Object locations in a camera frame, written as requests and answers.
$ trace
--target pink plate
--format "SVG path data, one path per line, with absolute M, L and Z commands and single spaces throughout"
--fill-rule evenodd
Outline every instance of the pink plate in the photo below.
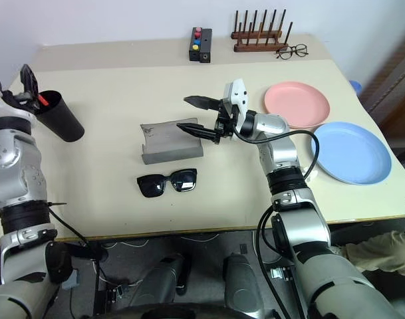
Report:
M 329 103 L 317 89 L 301 82 L 282 82 L 264 95 L 268 113 L 283 116 L 292 128 L 310 128 L 325 121 Z

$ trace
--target sunglasses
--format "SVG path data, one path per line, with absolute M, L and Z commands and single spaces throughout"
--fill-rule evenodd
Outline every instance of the sunglasses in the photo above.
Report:
M 176 191 L 191 191 L 196 186 L 196 174 L 196 168 L 188 168 L 175 171 L 170 176 L 145 175 L 137 179 L 137 184 L 144 197 L 157 197 L 164 193 L 167 181 L 171 181 Z

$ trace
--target black cylinder container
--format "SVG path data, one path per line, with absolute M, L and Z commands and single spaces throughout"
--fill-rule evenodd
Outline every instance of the black cylinder container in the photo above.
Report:
M 38 121 L 52 130 L 65 142 L 75 142 L 84 135 L 84 128 L 75 118 L 57 91 L 44 91 L 40 95 L 49 103 L 40 103 L 40 110 L 35 112 Z

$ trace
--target eyeglasses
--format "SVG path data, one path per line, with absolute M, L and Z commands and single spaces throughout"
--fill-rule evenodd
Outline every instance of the eyeglasses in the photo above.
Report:
M 176 191 L 191 191 L 196 186 L 196 168 L 181 169 L 170 176 L 152 174 L 139 177 L 138 187 L 144 197 L 157 197 L 164 193 L 167 181 L 171 181 Z
M 299 44 L 295 45 L 294 47 L 290 47 L 288 45 L 281 47 L 279 50 L 276 51 L 279 55 L 276 56 L 276 58 L 281 58 L 282 60 L 288 60 L 293 56 L 293 52 L 295 51 L 295 54 L 304 57 L 308 55 L 307 53 L 307 45 L 304 44 Z

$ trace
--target white wall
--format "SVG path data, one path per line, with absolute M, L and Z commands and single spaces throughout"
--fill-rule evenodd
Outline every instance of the white wall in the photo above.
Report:
M 405 35 L 405 0 L 0 0 L 0 76 L 11 82 L 39 45 L 188 37 L 197 25 L 225 36 L 236 9 L 284 7 L 286 27 L 316 35 L 363 85 Z

